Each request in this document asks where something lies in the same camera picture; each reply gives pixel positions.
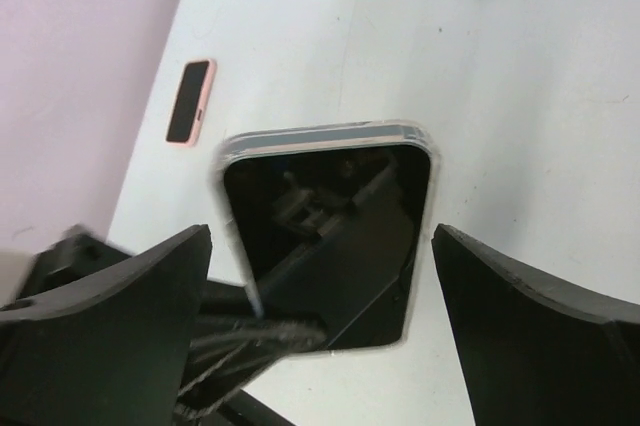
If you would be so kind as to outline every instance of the black phone screen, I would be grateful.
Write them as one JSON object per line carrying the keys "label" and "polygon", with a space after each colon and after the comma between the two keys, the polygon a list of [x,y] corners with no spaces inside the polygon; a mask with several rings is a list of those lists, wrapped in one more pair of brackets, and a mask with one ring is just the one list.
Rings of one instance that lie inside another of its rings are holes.
{"label": "black phone screen", "polygon": [[180,89],[173,108],[173,115],[167,131],[170,143],[186,143],[198,113],[198,101],[202,94],[202,85],[207,75],[209,61],[189,63],[184,68]]}

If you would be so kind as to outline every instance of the smartphone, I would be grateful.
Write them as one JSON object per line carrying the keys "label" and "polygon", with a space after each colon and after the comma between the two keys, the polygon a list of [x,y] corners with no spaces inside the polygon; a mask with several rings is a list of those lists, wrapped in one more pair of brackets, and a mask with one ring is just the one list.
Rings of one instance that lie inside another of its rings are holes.
{"label": "smartphone", "polygon": [[192,61],[185,66],[167,129],[168,143],[189,147],[198,141],[216,69],[212,59]]}
{"label": "smartphone", "polygon": [[[317,314],[334,350],[401,339],[438,157],[427,134],[404,122],[226,140],[212,186],[256,316],[270,306]],[[375,317],[386,303],[393,330],[389,317]],[[389,326],[384,334],[364,338],[373,326],[362,322],[352,328],[366,311],[368,323]]]}

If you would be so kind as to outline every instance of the phone lying on table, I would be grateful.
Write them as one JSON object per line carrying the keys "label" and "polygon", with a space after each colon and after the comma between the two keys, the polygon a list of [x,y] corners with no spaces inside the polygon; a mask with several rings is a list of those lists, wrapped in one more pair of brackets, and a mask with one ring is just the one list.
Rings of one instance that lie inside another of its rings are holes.
{"label": "phone lying on table", "polygon": [[168,143],[189,147],[198,141],[216,69],[212,59],[192,61],[185,66],[167,129]]}

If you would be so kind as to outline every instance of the white tabletop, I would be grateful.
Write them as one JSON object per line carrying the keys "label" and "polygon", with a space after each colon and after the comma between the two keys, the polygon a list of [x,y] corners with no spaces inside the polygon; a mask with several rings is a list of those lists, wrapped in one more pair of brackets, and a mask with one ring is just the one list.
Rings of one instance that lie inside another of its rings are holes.
{"label": "white tabletop", "polygon": [[[164,142],[182,68],[219,69],[200,141]],[[640,302],[640,0],[181,0],[110,239],[134,251],[211,226],[231,135],[422,124],[443,222],[569,281]],[[300,426],[473,424],[428,243],[405,343],[287,360],[249,392]]]}

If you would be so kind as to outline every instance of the pink wall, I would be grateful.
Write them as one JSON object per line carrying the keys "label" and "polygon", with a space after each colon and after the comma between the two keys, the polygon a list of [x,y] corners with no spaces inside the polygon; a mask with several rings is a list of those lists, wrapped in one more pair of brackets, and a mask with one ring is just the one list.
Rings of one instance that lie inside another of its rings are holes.
{"label": "pink wall", "polygon": [[178,0],[0,0],[0,249],[106,234]]}

